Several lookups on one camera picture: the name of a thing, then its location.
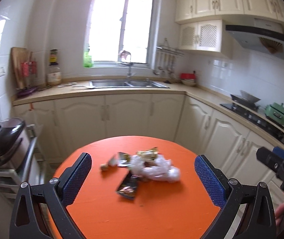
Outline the wooden cutting board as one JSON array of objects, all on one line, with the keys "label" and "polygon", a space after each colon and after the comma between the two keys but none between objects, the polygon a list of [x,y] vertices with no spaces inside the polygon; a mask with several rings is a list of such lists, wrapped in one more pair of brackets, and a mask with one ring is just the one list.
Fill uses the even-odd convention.
[{"label": "wooden cutting board", "polygon": [[23,79],[21,76],[21,62],[26,58],[27,52],[30,51],[26,48],[12,47],[10,51],[11,64],[14,70],[17,88],[24,88]]}]

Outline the metal side rack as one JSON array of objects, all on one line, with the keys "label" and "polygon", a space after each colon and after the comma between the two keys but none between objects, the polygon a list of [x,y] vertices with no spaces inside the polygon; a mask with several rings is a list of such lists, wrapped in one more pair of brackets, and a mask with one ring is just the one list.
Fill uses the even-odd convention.
[{"label": "metal side rack", "polygon": [[38,143],[38,131],[34,124],[27,126],[29,146],[19,167],[0,167],[0,194],[10,203],[16,198],[20,184],[24,181],[31,185],[45,182],[47,162]]}]

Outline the black gas stove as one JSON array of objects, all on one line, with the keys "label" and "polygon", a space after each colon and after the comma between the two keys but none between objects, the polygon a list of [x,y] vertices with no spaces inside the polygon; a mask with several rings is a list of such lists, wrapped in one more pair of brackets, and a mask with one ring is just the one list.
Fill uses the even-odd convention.
[{"label": "black gas stove", "polygon": [[267,120],[267,118],[261,116],[259,113],[238,103],[222,103],[220,106],[232,111],[233,113],[263,129],[284,145],[284,128],[279,127],[275,123]]}]

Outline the yellow label bottle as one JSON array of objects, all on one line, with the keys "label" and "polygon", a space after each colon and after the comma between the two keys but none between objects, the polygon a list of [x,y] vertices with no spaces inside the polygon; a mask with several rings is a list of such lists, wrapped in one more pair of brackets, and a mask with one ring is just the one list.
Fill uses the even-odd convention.
[{"label": "yellow label bottle", "polygon": [[50,66],[58,65],[57,54],[58,54],[58,50],[57,49],[50,50],[50,55],[49,55],[49,65]]}]

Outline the green electric cooker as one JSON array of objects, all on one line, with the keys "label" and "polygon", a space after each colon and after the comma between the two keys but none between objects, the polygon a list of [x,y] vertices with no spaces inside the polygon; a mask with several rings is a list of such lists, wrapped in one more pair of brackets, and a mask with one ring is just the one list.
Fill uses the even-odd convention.
[{"label": "green electric cooker", "polygon": [[278,126],[284,128],[284,104],[272,103],[265,108],[265,116],[276,123]]}]

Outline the white plastic bag bundle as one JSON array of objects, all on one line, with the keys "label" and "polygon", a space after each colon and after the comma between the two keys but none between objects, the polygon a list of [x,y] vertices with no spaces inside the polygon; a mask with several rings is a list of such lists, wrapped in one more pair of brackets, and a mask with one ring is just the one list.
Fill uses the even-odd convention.
[{"label": "white plastic bag bundle", "polygon": [[180,181],[180,169],[173,166],[171,160],[165,159],[161,154],[156,157],[152,166],[146,167],[145,163],[142,157],[132,156],[129,165],[131,173],[153,181]]}]

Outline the dark snack wrapper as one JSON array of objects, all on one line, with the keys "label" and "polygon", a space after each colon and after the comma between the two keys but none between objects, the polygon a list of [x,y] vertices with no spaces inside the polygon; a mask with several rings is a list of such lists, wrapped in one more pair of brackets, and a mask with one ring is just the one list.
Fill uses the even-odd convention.
[{"label": "dark snack wrapper", "polygon": [[122,183],[118,186],[116,192],[122,197],[134,200],[137,194],[139,177],[132,174],[131,171],[127,173]]}]

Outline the cream lower cabinets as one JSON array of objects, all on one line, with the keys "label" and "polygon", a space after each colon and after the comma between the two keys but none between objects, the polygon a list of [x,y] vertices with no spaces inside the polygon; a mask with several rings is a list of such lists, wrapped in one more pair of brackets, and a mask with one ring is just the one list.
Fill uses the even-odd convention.
[{"label": "cream lower cabinets", "polygon": [[204,154],[243,184],[265,181],[274,205],[284,202],[280,181],[256,159],[273,144],[222,111],[182,94],[115,94],[16,105],[14,112],[40,130],[47,159],[62,162],[76,149],[105,138],[140,135],[173,141]]}]

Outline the gold snack wrapper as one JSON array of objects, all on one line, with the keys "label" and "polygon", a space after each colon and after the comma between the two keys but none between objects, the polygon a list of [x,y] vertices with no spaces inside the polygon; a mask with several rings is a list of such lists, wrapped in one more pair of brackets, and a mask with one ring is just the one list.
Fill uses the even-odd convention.
[{"label": "gold snack wrapper", "polygon": [[146,151],[138,151],[137,155],[143,159],[143,161],[154,161],[158,157],[158,148],[153,147]]}]

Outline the chrome kitchen faucet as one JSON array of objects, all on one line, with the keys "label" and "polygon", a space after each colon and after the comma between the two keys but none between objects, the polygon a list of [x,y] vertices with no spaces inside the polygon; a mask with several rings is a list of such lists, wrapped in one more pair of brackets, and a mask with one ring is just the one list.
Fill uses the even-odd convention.
[{"label": "chrome kitchen faucet", "polygon": [[121,50],[119,52],[119,62],[121,65],[123,66],[127,66],[128,70],[127,70],[127,82],[130,83],[132,77],[134,76],[134,74],[132,73],[132,66],[133,63],[131,61],[132,59],[132,55],[130,52],[126,51],[126,50]]}]

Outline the white bowl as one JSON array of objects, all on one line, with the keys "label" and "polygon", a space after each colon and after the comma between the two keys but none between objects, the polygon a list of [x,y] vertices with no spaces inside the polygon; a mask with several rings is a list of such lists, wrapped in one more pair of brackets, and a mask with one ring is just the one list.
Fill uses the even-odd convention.
[{"label": "white bowl", "polygon": [[182,79],[181,82],[184,84],[184,85],[187,85],[187,86],[191,86],[191,87],[194,87],[196,86],[196,81],[195,79]]}]

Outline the stainless steel sink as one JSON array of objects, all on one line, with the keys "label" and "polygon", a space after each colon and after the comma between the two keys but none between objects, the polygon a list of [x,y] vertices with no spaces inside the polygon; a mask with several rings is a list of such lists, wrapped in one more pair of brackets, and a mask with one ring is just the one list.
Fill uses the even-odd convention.
[{"label": "stainless steel sink", "polygon": [[134,87],[134,88],[168,88],[167,86],[146,80],[131,80],[126,79],[106,79],[106,80],[92,80],[89,85],[94,88],[121,88],[121,87]]}]

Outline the silver printed wrapper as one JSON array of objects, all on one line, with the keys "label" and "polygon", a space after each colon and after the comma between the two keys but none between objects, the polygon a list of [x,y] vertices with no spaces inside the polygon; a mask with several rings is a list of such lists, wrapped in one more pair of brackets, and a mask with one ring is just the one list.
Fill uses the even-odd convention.
[{"label": "silver printed wrapper", "polygon": [[131,163],[131,155],[124,152],[118,153],[118,167],[128,167]]}]

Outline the large glass jar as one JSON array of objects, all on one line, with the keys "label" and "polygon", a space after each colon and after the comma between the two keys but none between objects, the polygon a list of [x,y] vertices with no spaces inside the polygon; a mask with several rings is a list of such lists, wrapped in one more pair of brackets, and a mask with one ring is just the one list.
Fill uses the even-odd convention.
[{"label": "large glass jar", "polygon": [[47,74],[47,83],[50,86],[56,86],[62,83],[62,72],[57,65],[49,66],[49,72]]}]

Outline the upper lattice cabinet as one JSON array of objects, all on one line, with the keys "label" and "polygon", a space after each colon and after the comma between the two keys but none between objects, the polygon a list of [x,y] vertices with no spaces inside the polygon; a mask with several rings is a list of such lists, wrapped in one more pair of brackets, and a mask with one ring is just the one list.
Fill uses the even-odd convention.
[{"label": "upper lattice cabinet", "polygon": [[187,23],[180,26],[179,49],[231,59],[233,38],[222,20]]}]

